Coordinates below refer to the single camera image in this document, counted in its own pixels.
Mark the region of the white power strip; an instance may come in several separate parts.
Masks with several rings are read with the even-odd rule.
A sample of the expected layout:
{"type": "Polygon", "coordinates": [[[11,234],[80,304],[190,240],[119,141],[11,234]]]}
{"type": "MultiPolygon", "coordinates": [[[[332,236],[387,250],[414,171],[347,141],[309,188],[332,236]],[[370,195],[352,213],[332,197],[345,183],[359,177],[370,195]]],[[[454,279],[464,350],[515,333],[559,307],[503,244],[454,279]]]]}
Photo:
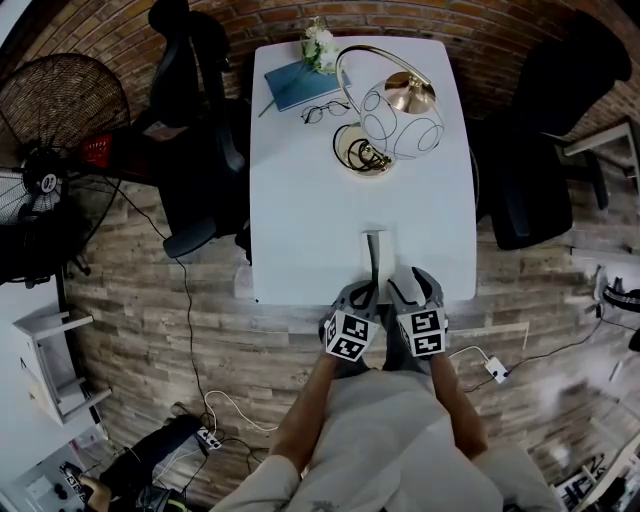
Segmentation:
{"type": "Polygon", "coordinates": [[[222,447],[222,442],[213,433],[211,433],[206,427],[201,427],[196,432],[196,437],[198,439],[198,442],[201,448],[206,453],[209,453],[213,450],[218,450],[222,447]]]}

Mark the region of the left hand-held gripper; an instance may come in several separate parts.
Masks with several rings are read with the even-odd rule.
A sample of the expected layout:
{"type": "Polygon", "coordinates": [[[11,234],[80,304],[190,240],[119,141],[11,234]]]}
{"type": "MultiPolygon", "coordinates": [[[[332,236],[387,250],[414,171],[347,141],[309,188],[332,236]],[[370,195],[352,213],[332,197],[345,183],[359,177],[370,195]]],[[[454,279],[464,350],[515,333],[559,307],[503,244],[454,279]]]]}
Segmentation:
{"type": "Polygon", "coordinates": [[[362,280],[345,286],[330,307],[323,324],[325,351],[349,362],[358,362],[374,340],[378,283],[362,280]]]}

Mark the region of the white flower bouquet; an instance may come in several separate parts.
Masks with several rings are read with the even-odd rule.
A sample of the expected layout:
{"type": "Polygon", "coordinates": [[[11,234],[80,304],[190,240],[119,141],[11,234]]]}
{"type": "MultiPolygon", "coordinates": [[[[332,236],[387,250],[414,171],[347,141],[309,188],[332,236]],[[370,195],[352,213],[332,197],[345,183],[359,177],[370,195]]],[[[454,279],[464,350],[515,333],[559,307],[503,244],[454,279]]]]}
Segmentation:
{"type": "Polygon", "coordinates": [[[303,62],[313,71],[323,75],[336,73],[338,45],[319,17],[314,17],[306,28],[301,51],[303,62]]]}

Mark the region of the black-rimmed eyeglasses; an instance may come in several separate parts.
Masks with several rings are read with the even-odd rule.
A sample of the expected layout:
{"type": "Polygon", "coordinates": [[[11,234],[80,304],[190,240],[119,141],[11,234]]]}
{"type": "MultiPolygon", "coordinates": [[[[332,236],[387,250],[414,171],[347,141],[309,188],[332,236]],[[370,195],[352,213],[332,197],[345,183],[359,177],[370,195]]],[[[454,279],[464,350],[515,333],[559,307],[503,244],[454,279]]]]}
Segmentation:
{"type": "Polygon", "coordinates": [[[311,105],[301,113],[301,119],[305,124],[316,124],[323,119],[325,113],[334,117],[342,117],[351,106],[343,100],[330,100],[323,105],[311,105]]]}

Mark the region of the person's grey trousers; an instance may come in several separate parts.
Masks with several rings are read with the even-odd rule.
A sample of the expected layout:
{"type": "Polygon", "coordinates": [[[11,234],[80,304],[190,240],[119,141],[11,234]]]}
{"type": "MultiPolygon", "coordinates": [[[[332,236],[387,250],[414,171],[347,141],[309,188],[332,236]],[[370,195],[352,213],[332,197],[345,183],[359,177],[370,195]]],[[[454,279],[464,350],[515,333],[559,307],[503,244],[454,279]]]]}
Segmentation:
{"type": "Polygon", "coordinates": [[[401,325],[397,321],[396,310],[391,304],[378,305],[376,314],[386,332],[386,358],[382,366],[385,372],[415,372],[430,375],[426,361],[415,358],[402,335],[401,325]]]}

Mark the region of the dark-top side table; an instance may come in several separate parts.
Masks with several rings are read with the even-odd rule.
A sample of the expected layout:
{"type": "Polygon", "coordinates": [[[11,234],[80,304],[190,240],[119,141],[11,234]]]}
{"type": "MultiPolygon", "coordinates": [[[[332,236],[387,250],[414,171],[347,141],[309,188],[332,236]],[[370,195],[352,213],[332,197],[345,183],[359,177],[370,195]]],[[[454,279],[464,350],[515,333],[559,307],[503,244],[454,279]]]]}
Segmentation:
{"type": "Polygon", "coordinates": [[[612,156],[613,149],[625,147],[621,157],[622,168],[636,189],[636,204],[640,209],[640,123],[630,117],[614,126],[570,143],[562,149],[566,157],[585,152],[612,156]]]}

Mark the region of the red box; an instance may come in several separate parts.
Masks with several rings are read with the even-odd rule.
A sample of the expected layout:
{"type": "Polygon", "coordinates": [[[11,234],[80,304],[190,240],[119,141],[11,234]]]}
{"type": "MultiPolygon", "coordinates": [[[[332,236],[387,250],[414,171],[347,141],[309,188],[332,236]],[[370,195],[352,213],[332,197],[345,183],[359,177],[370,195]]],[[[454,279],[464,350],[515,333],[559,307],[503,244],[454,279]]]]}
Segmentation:
{"type": "Polygon", "coordinates": [[[109,167],[113,136],[111,133],[86,138],[79,146],[78,155],[82,162],[97,168],[109,167]]]}

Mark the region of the person's left forearm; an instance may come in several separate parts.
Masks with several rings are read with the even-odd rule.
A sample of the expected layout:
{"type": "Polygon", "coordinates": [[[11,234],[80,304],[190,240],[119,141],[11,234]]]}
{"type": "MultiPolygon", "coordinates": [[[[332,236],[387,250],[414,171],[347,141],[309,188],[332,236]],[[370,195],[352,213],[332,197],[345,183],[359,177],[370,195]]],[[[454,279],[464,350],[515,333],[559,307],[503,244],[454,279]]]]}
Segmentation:
{"type": "Polygon", "coordinates": [[[337,358],[320,353],[306,383],[272,436],[269,455],[286,458],[299,476],[310,462],[322,431],[337,366],[337,358]]]}

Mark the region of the person's right forearm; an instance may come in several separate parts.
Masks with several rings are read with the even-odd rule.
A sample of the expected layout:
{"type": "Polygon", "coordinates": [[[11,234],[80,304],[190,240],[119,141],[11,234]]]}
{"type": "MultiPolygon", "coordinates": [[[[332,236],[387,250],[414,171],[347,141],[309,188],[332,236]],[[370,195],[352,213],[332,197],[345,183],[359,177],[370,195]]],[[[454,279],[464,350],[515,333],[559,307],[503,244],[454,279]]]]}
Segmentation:
{"type": "Polygon", "coordinates": [[[456,447],[471,461],[488,450],[485,426],[463,391],[449,358],[437,354],[429,359],[435,395],[449,413],[456,447]]]}

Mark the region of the blue notebook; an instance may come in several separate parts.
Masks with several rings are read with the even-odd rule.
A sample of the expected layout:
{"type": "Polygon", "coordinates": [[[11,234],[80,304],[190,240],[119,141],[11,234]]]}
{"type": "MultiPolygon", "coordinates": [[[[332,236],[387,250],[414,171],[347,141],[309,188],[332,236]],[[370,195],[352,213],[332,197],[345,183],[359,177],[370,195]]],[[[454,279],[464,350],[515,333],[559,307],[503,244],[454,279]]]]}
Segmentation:
{"type": "Polygon", "coordinates": [[[269,71],[264,78],[272,100],[259,117],[272,106],[282,112],[340,90],[335,74],[319,73],[302,60],[269,71]]]}

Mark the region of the large black floor fan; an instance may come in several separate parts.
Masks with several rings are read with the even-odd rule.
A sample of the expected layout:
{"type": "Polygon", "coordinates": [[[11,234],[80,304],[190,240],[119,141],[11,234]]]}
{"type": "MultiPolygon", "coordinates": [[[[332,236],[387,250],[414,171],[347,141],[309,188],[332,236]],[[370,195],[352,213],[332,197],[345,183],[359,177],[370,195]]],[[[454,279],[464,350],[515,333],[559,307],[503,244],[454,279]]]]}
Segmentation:
{"type": "Polygon", "coordinates": [[[129,126],[119,80],[90,57],[38,58],[0,81],[0,285],[32,288],[79,262],[116,197],[79,146],[129,126]]]}

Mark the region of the black mesh office chair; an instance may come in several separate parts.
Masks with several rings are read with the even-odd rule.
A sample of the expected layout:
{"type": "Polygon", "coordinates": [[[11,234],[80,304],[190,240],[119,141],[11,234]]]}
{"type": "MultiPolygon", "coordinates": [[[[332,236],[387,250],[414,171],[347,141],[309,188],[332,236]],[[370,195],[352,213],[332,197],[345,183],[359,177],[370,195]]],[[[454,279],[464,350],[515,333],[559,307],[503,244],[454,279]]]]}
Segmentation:
{"type": "Polygon", "coordinates": [[[170,229],[164,250],[179,258],[231,236],[249,252],[250,108],[225,95],[230,45],[224,28],[191,10],[188,0],[156,0],[148,21],[166,47],[149,107],[135,125],[146,131],[159,124],[172,132],[153,142],[150,154],[170,229]]]}

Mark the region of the black high-back office chair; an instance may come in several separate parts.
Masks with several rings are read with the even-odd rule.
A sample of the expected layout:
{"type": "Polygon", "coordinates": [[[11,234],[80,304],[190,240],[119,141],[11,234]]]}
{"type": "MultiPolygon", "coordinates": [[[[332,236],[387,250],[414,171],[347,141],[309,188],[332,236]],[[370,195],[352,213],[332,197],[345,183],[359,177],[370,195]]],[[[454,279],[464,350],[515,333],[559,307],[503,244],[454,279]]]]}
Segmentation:
{"type": "Polygon", "coordinates": [[[471,124],[481,211],[490,215],[500,249],[527,248],[567,232],[573,225],[570,179],[590,183],[599,208],[608,207],[597,158],[566,155],[563,138],[631,74],[620,39],[578,11],[565,39],[530,51],[511,105],[471,124]]]}

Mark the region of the person's light shirt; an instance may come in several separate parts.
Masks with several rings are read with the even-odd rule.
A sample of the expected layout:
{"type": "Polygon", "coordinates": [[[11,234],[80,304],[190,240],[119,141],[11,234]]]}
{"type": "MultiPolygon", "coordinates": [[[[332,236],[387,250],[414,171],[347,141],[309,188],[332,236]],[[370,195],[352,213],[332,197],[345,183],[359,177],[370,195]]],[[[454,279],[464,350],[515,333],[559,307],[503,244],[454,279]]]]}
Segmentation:
{"type": "Polygon", "coordinates": [[[517,444],[469,460],[425,376],[370,370],[332,384],[305,474],[270,455],[211,512],[561,512],[517,444]]]}

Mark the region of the white shelf unit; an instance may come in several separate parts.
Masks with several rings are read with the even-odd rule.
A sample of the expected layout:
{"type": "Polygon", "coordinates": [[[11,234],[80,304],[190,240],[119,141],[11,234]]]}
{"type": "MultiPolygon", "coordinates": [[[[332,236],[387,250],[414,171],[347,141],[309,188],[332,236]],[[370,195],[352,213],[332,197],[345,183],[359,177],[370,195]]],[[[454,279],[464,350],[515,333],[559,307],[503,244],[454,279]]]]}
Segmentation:
{"type": "Polygon", "coordinates": [[[29,397],[61,426],[112,394],[109,388],[85,391],[86,379],[76,372],[68,350],[67,334],[92,322],[92,316],[73,319],[65,311],[24,317],[9,327],[29,397]]]}

